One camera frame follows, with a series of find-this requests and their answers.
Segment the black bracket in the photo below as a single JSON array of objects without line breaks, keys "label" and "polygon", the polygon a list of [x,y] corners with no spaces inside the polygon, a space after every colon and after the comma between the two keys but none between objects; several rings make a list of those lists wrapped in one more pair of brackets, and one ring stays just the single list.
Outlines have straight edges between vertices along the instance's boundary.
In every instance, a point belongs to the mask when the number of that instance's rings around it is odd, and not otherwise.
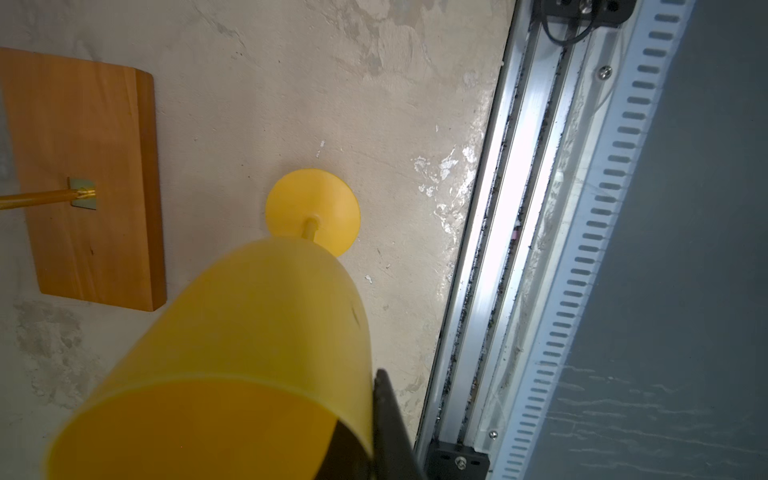
[{"label": "black bracket", "polygon": [[485,480],[490,468],[485,453],[462,445],[433,441],[427,451],[429,480]]},{"label": "black bracket", "polygon": [[[617,27],[626,22],[634,11],[637,0],[600,0],[594,26]],[[588,22],[591,14],[582,13],[582,7],[593,5],[592,0],[534,0],[534,14],[543,12],[550,19],[584,20]]]}]

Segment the yellow rod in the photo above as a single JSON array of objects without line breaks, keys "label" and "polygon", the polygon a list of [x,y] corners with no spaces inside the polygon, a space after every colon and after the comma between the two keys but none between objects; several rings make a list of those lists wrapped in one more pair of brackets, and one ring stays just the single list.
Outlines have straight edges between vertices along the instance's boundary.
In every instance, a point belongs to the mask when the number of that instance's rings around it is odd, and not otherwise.
[{"label": "yellow rod", "polygon": [[93,188],[78,188],[77,190],[53,190],[50,192],[36,192],[33,194],[0,196],[0,210],[10,208],[32,207],[33,205],[55,204],[57,202],[71,202],[82,198],[96,196]]},{"label": "yellow rod", "polygon": [[314,218],[306,219],[306,222],[304,222],[304,231],[301,233],[301,237],[309,240],[310,242],[315,241],[315,233],[317,233],[317,228],[317,220]]}]

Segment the yellow cylinder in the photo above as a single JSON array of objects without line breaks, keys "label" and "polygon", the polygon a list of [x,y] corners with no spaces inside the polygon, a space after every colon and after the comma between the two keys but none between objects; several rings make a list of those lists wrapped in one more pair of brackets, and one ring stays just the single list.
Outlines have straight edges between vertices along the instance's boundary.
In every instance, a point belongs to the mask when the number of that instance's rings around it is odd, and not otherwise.
[{"label": "yellow cylinder", "polygon": [[339,261],[300,237],[254,242],[182,292],[61,430],[45,473],[367,478],[371,372]]}]

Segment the wooden block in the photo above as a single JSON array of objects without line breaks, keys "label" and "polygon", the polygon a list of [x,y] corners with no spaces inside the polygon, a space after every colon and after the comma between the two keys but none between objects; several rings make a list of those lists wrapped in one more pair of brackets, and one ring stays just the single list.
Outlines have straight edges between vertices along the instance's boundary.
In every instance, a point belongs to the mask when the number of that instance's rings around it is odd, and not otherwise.
[{"label": "wooden block", "polygon": [[95,184],[97,210],[25,209],[40,291],[152,311],[166,300],[152,76],[0,48],[22,193]]}]

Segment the black cable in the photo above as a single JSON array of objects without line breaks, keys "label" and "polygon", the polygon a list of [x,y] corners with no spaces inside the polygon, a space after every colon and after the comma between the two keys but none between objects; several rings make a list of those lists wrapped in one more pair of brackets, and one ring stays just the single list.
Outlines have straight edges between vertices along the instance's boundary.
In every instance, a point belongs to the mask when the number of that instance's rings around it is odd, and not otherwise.
[{"label": "black cable", "polygon": [[561,40],[559,38],[555,38],[552,36],[552,33],[549,31],[549,21],[547,20],[547,14],[544,11],[544,0],[538,1],[539,10],[541,11],[541,27],[544,29],[544,33],[547,34],[550,40],[552,40],[552,43],[555,45],[560,45],[561,47],[568,47],[569,45],[577,44],[578,42],[584,40],[587,35],[592,33],[593,30],[596,29],[594,26],[594,21],[598,18],[598,11],[600,9],[600,3],[601,0],[592,0],[592,12],[591,12],[591,19],[589,21],[589,25],[584,29],[584,31],[578,35],[576,35],[573,38],[566,38],[565,40]]}]

